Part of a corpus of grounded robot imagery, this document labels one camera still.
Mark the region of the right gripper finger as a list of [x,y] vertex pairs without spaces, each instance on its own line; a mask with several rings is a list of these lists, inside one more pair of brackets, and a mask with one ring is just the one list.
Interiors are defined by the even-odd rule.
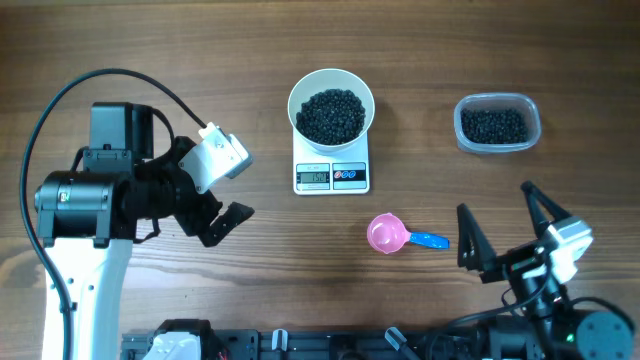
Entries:
[[497,255],[466,204],[456,208],[458,219],[457,265],[467,270],[493,272]]
[[531,181],[525,181],[520,186],[527,203],[534,233],[538,239],[551,224],[566,220],[571,214],[544,194]]

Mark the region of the pink scoop blue handle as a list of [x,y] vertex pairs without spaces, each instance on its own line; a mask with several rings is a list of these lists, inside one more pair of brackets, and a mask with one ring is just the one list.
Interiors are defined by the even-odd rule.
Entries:
[[447,238],[426,232],[410,232],[392,213],[380,214],[369,223],[367,240],[373,249],[384,254],[395,253],[406,243],[438,250],[450,248]]

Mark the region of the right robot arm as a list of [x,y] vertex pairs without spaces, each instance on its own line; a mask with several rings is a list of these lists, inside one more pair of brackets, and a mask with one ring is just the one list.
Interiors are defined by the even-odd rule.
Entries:
[[545,195],[521,184],[535,239],[498,255],[465,204],[457,207],[457,264],[484,284],[506,281],[516,302],[451,321],[488,326],[500,318],[518,324],[541,359],[628,359],[636,327],[615,304],[598,297],[569,297],[566,284],[593,243],[592,228]]

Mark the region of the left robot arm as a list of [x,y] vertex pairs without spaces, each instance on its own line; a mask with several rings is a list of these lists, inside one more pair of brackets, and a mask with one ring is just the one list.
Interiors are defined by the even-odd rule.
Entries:
[[223,205],[211,192],[253,161],[232,134],[209,123],[200,142],[171,136],[154,154],[157,109],[132,103],[96,103],[90,141],[68,171],[51,173],[37,189],[37,235],[70,297],[74,359],[113,359],[118,351],[120,297],[139,220],[174,218],[188,237],[214,247],[249,219],[251,207]]

